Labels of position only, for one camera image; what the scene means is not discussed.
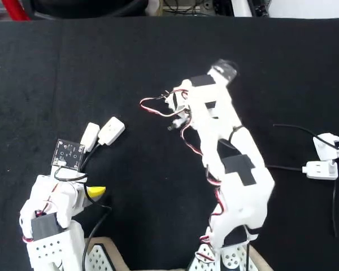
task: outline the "circuit board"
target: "circuit board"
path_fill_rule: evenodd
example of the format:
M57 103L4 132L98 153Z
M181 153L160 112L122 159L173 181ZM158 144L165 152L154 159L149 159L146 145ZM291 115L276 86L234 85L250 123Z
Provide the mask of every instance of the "circuit board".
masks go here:
M70 168L78 171L84 155L84 145L79 143L58 139L55 146L51 165Z

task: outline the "white connector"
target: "white connector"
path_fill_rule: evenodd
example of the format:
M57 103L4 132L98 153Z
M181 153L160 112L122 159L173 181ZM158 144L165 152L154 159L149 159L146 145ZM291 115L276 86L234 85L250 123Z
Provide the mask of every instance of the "white connector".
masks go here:
M124 131L125 126L124 123L121 122L116 117L112 117L106 125L103 126L103 128L98 133L98 143L101 145L110 145L112 144L117 137L122 134Z
M306 177L317 180L336 180L338 178L338 165L334 161L309 161L302 168Z
M100 130L101 129L98 124L88 123L80 141L80 144L85 146L84 152L92 151Z

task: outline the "white plastic bracket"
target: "white plastic bracket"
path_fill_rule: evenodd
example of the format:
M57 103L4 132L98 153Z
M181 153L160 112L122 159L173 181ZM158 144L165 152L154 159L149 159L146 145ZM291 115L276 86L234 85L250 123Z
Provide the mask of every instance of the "white plastic bracket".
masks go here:
M92 271L115 271L105 248L101 244L95 244L88 255L89 270Z
M229 246L221 249L220 257L215 257L207 244L200 245L197 252L205 253L209 257L216 259L214 262L204 261L195 254L193 261L188 267L188 271L220 271L220 270L246 270L246 245ZM249 271L258 271L258 268L249 257Z

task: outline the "black cloth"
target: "black cloth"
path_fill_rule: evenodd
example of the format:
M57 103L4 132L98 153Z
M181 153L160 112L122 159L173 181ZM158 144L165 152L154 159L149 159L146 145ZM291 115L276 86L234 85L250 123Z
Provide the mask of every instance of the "black cloth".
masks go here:
M88 163L108 188L112 237L131 269L185 268L215 206L198 155L138 101L234 61L234 106L266 163L316 160L298 124L339 135L339 20L128 18L0 23L0 270L29 270L19 211L57 138L80 141L111 116L126 131ZM162 110L162 103L154 103ZM189 140L198 144L195 133ZM331 228L333 182L271 170L268 216L253 245L275 270L339 270ZM339 234L339 180L337 190ZM76 219L86 236L102 210Z

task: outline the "red wire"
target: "red wire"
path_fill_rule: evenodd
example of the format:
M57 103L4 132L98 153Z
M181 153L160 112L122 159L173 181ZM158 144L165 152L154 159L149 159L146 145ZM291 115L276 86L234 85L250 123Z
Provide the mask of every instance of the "red wire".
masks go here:
M13 21L30 20L18 0L2 0L2 3Z
M201 256L201 257L204 257L205 259L207 259L207 260L209 260L209 261L215 261L213 258L208 257L207 255L202 254L202 253L200 253L200 252L196 252L196 255L199 255L199 256Z
M196 149L193 145L191 145L190 143L187 142L187 140L185 139L185 131L188 127L190 127L191 124L191 114L189 115L189 119L188 122L185 126L183 126L183 128L181 129L181 138L183 139L183 141L185 142L185 144L195 153L198 154L200 156L203 156L202 152L198 149Z
M141 101L140 101L140 107L142 107L144 110L146 110L146 111L148 111L148 112L150 112L150 113L154 113L154 114L160 115L160 116L162 116L162 117L173 117L173 116L176 116L176 115L178 115L179 113L185 111L186 108L184 107L184 108L181 109L181 110L178 110L178 111L176 111L176 112L173 112L173 113L171 113L171 114L166 115L166 114L163 114L163 113L161 113L160 111L158 111L158 110L156 110L156 109L150 108L150 107L148 107L148 106L144 106L144 105L143 105L143 102L145 102L145 101L147 101L147 100L158 100L158 99L162 99L162 98L165 98L165 97L171 95L172 93L179 92L179 91L181 91L182 93L183 93L183 92L188 92L188 91L185 90L185 89L176 89L176 90L173 90L173 91L171 91L171 92L169 92L169 93L167 93L167 94L165 94L165 95L161 95L161 96L158 96L158 97L144 98L144 99L141 99Z

